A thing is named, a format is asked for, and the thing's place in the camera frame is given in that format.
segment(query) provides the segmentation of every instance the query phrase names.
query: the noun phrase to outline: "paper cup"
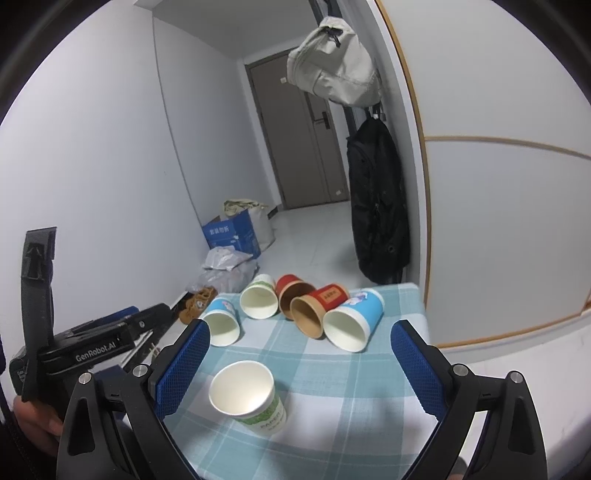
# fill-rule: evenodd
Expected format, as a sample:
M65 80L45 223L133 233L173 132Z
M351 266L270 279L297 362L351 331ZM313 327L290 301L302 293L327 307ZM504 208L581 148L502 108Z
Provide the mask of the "paper cup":
M281 313L288 319L293 320L293 314L291 312L291 301L296 297L304 296L311 293L315 288L309 283L303 281L300 277L295 275L283 275L277 280L277 286L275 291L279 298L279 309Z
M240 295L240 307L250 318L267 319L277 313L279 300L275 280L266 274L257 275Z
M337 347L360 352L367 346L384 308L382 296L372 288L364 288L324 315L324 332Z
M301 332L310 338L320 338L322 320L329 310L337 308L349 298L347 289L336 283L314 290L291 301L291 313Z
M213 346L228 346L240 337L236 310L227 299L215 298L200 318L209 327L210 343Z
M252 360L222 368L209 386L209 401L217 411L259 435L279 432L287 419L273 374Z

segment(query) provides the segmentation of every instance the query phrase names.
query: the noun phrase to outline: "white paper cup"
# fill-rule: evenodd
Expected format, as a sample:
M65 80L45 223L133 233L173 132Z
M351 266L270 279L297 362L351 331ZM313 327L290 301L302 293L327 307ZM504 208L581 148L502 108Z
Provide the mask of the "white paper cup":
M209 386L209 401L218 412L263 436L279 432L287 419L273 374L252 360L222 368Z
M277 313L279 300L275 280L266 274L257 275L240 295L240 306L250 318L261 320Z

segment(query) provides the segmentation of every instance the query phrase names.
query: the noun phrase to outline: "backpack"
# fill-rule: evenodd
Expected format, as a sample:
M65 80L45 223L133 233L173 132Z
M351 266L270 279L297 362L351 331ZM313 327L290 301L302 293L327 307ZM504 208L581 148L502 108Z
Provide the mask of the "backpack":
M287 81L346 106L369 107L381 98L374 62L342 18L326 17L290 52Z
M368 118L349 138L347 158L359 268L374 283L399 283L410 232L402 165L386 125Z

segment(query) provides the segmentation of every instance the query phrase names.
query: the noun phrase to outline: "ceiling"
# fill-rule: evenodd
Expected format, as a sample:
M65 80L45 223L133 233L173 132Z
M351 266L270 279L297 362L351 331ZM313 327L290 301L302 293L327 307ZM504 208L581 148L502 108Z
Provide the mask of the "ceiling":
M308 0L194 0L206 13L232 23L253 22L263 15L310 9Z
M163 0L153 11L234 58L303 38L316 26L309 0Z
M204 15L232 27L257 22L261 17L293 12L311 11L309 0L150 0L156 5L146 5L154 12L169 11L173 8L190 12L195 20Z

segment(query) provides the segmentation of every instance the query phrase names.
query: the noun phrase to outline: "doorway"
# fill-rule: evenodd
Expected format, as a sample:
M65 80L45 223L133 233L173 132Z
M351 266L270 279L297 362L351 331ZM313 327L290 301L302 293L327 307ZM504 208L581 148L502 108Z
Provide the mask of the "doorway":
M288 54L246 66L283 205L349 200L329 104L287 82Z

